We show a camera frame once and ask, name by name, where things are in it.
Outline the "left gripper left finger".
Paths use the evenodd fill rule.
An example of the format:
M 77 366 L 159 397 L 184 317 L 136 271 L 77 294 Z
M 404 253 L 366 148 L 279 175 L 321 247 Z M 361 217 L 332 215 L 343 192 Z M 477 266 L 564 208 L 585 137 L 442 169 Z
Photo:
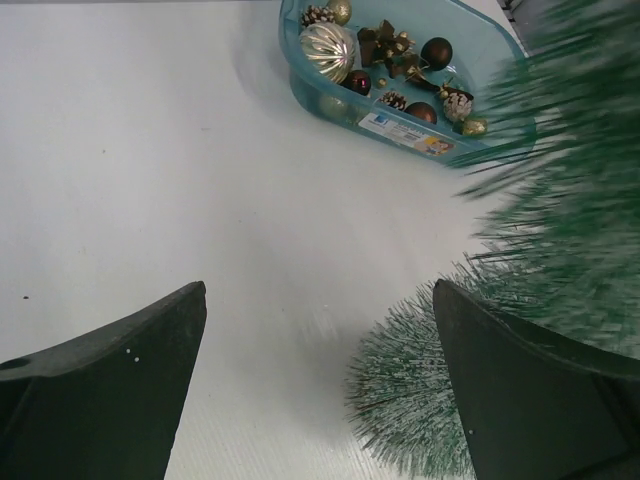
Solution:
M 162 479 L 206 325 L 192 282 L 1 365 L 4 479 Z

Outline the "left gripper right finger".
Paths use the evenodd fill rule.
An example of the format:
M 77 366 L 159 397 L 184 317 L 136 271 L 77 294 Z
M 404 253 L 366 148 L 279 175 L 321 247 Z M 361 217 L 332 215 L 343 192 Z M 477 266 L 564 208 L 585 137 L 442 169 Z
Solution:
M 639 362 L 437 281 L 433 307 L 477 478 L 636 479 Z

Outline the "small frosted christmas tree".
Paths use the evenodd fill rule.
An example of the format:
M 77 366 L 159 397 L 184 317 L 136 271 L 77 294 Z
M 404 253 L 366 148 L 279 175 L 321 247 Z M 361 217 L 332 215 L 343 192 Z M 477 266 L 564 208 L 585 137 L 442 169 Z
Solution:
M 639 5 L 556 1 L 530 45 L 490 89 L 495 144 L 461 159 L 494 170 L 466 197 L 508 197 L 484 219 L 486 251 L 452 280 L 508 313 L 637 357 Z M 430 285 L 361 340 L 347 402 L 376 460 L 413 477 L 471 475 Z

